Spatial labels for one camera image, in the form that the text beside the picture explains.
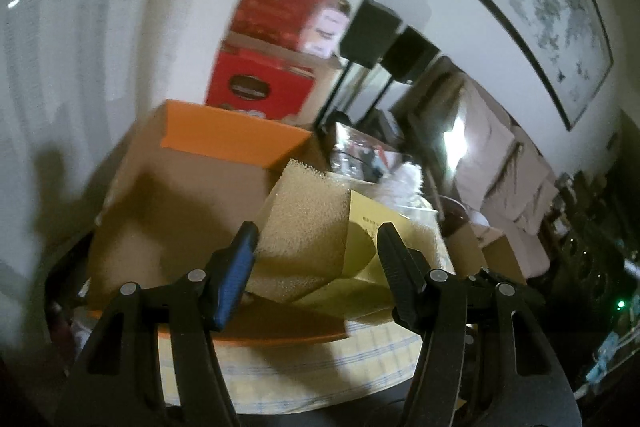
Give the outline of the white feather duster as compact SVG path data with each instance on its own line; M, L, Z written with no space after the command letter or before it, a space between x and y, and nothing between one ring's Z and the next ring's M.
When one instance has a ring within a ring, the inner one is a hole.
M423 209L422 169L413 162L403 162L384 174L373 189L373 199L387 207Z

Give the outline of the yellow sponge block with label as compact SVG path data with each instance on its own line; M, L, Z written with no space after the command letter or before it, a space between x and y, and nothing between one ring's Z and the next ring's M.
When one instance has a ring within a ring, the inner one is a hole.
M387 207L373 199L376 184L290 160L258 213L247 291L348 321L388 321L393 296L376 249L384 222L431 268L454 272L435 208L424 197L423 209Z

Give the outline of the brown cardboard box right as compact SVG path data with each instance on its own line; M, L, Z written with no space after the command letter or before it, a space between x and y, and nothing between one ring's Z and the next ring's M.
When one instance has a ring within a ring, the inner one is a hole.
M514 251L503 231L466 222L445 239L459 279L486 268L519 284L526 284Z

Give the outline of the orange cardboard box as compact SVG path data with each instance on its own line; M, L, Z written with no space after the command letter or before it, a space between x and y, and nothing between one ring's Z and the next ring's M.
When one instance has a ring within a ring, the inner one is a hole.
M120 286L163 286L206 265L257 217L290 160L326 172L316 137L224 109L168 101L134 136L99 215L89 254L89 308ZM247 291L218 339L243 346L342 339L342 319Z

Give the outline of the yellow plaid tablecloth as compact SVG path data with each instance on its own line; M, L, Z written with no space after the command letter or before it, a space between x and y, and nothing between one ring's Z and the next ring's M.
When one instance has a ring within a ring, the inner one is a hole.
M347 324L347 337L310 345L248 347L215 341L231 401L240 415L323 409L408 381L422 339L393 322Z

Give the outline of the clear bag of items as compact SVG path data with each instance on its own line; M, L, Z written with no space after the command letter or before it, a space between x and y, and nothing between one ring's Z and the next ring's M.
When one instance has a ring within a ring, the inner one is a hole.
M363 182L378 183L395 172L410 155L346 124L334 124L326 135L326 157L330 171Z

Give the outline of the brown cushion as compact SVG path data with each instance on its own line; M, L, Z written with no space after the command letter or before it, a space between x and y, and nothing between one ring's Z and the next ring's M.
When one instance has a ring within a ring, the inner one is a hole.
M523 277L546 273L551 261L538 237L558 195L555 174L525 130L449 57L436 58L392 107L435 192L478 212L504 233Z

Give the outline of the red collection gift box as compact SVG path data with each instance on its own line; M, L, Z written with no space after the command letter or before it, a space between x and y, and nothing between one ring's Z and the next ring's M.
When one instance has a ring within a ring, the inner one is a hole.
M313 87L311 68L225 44L217 55L205 104L282 120L299 113Z

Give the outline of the black speaker left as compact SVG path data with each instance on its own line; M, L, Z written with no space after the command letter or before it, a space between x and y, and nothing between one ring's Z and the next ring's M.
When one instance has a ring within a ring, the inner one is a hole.
M372 69L396 38L401 18L374 0L361 0L343 39L340 57Z

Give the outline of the pink white tissue pack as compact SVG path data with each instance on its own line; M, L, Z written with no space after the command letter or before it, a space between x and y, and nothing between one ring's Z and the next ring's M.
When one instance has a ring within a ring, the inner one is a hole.
M334 6L322 6L311 17L299 37L297 51L327 60L346 31L349 17Z

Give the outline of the red gift bag upper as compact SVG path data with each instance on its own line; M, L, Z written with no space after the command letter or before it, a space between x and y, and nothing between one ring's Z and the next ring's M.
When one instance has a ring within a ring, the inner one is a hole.
M349 17L346 0L240 0L230 30L298 52L303 29L318 9L328 5Z

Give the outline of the framed ink painting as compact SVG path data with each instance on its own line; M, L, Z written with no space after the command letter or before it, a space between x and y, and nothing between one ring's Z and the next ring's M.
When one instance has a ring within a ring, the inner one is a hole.
M597 0L480 0L523 52L572 130L614 65Z

